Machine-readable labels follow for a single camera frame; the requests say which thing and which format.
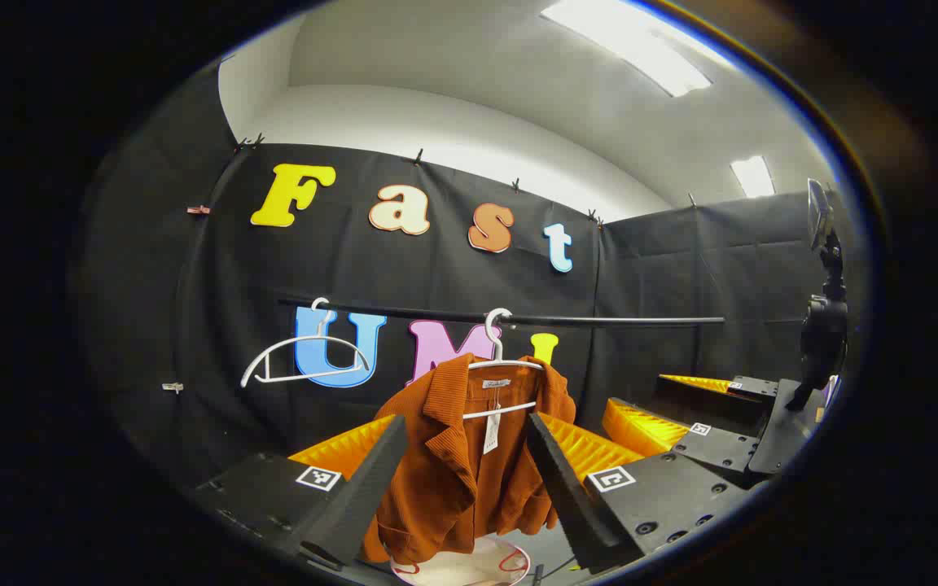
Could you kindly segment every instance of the fluorescent light panel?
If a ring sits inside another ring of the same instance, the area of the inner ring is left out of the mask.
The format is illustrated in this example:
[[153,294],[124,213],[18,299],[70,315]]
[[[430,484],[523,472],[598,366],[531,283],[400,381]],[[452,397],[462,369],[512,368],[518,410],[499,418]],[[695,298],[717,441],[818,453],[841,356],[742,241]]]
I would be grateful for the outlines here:
[[621,0],[562,0],[545,8],[541,15],[614,52],[673,97],[712,84],[655,36],[660,27],[680,36],[684,33]]
[[747,197],[774,195],[774,180],[769,176],[766,159],[755,155],[751,159],[734,160],[730,163],[737,181],[740,181]]

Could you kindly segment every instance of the black fabric backdrop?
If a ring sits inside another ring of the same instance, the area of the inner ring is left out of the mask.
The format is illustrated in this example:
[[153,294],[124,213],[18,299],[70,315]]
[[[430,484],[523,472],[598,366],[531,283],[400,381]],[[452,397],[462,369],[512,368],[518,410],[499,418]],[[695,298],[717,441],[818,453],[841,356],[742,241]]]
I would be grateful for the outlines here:
[[[293,225],[254,226],[249,218],[281,163],[334,167],[335,183],[318,188],[306,210],[293,205]],[[394,183],[427,193],[427,233],[389,233],[368,222],[377,192]],[[513,244],[499,255],[467,242],[482,203],[515,214]],[[211,216],[186,214],[197,204]],[[541,230],[555,222],[573,238],[569,273],[548,260]],[[410,320],[390,317],[379,332],[375,375],[361,386],[253,379],[239,388],[261,349],[294,335],[295,310],[280,298],[482,317],[496,307],[726,316],[726,324],[700,332],[503,326],[506,357],[531,355],[529,338],[540,331],[559,337],[552,364],[568,378],[577,423],[600,431],[607,397],[644,400],[661,372],[797,376],[804,300],[823,279],[804,245],[804,194],[662,212],[599,230],[561,204],[428,162],[308,145],[235,152],[215,70],[183,86],[104,163],[85,223],[72,296],[90,369],[134,445],[187,486],[252,450],[295,452],[369,422],[412,378]],[[472,327],[446,324],[455,348]],[[329,334],[354,339],[346,312]],[[332,364],[353,360],[343,346],[327,348]],[[271,372],[295,373],[291,348],[273,353]],[[185,389],[161,389],[171,382]]]

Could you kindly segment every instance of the white ceiling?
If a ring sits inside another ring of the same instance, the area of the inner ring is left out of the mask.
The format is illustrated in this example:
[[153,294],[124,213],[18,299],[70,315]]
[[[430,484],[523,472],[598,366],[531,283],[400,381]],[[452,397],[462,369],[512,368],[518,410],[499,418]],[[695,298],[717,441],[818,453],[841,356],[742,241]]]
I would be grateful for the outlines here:
[[302,21],[290,85],[390,85],[528,120],[610,160],[671,207],[744,197],[732,160],[763,155],[778,192],[831,171],[788,108],[680,44],[712,85],[668,96],[540,12],[555,0],[335,0]]

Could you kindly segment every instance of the white hanger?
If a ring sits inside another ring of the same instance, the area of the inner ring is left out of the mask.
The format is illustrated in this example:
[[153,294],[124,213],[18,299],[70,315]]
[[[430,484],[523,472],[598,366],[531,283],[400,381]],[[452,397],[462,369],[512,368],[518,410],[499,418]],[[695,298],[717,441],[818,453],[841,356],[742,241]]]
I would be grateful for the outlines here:
[[[317,311],[317,305],[322,302],[327,304],[328,300],[325,300],[324,297],[316,298],[315,300],[313,300],[313,303],[310,304],[309,306],[310,310]],[[263,352],[260,352],[260,355],[256,356],[256,359],[253,360],[252,363],[248,365],[248,368],[245,369],[245,375],[242,376],[241,378],[241,386],[244,387],[245,385],[247,385],[248,378],[249,376],[251,376],[252,371],[256,369],[257,365],[260,364],[260,361],[265,359],[265,357],[268,356],[269,353],[274,352],[274,350],[276,350],[277,348],[281,348],[284,344],[294,344],[296,342],[301,342],[302,340],[330,340],[332,342],[339,342],[340,344],[345,344],[349,346],[350,348],[353,348],[355,352],[357,352],[357,356],[360,357],[361,363],[354,364],[353,366],[349,368],[344,368],[343,370],[332,370],[328,372],[318,372],[317,374],[298,374],[295,376],[278,376],[278,378],[271,378],[270,377],[270,361],[267,360],[264,363],[265,378],[262,378],[260,375],[257,374],[256,380],[260,383],[283,383],[286,381],[301,381],[301,379],[303,378],[317,378],[318,376],[331,376],[333,374],[345,374],[345,372],[355,372],[358,370],[363,370],[365,366],[368,364],[368,359],[367,357],[364,356],[364,352],[361,352],[361,349],[357,348],[357,345],[351,344],[350,342],[347,342],[346,340],[343,340],[342,338],[332,338],[331,336],[324,335],[324,324],[328,322],[328,317],[331,316],[331,313],[332,311],[328,310],[324,314],[324,319],[322,319],[321,322],[317,324],[317,336],[299,336],[298,338],[290,338],[290,339],[284,340],[283,342],[277,342],[275,345],[270,346],[270,348],[267,348],[263,350]]]
[[[491,313],[487,314],[487,319],[484,319],[484,336],[487,336],[487,339],[494,344],[494,360],[487,360],[484,362],[470,364],[469,370],[476,370],[476,368],[487,368],[488,366],[526,366],[528,368],[533,368],[534,370],[545,370],[544,366],[532,362],[524,362],[522,360],[502,360],[502,341],[498,338],[495,338],[494,334],[491,333],[491,327],[494,326],[494,318],[499,315],[503,317],[510,317],[513,314],[511,314],[509,310],[506,310],[506,308],[495,308],[495,310],[491,310]],[[503,407],[501,409],[491,409],[491,411],[469,413],[467,415],[462,415],[462,419],[487,417],[488,415],[494,415],[497,413],[517,411],[517,409],[529,409],[536,404],[537,401],[531,401],[531,403],[514,405],[514,407]]]

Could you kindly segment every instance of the clothing rail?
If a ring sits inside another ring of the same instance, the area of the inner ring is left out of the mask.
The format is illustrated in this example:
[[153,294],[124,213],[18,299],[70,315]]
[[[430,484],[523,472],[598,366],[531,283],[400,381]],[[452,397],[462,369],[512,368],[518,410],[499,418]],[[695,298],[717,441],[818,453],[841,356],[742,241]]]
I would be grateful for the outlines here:
[[[282,298],[285,305],[309,305],[313,300]],[[350,304],[318,304],[327,310],[366,313],[407,319],[435,319],[436,321],[462,321],[483,323],[485,313],[441,312],[433,310],[410,310],[410,308],[367,308]],[[564,317],[548,315],[519,315],[498,317],[499,322],[516,323],[522,326],[578,326],[578,327],[693,327],[704,323],[723,323],[725,317]]]

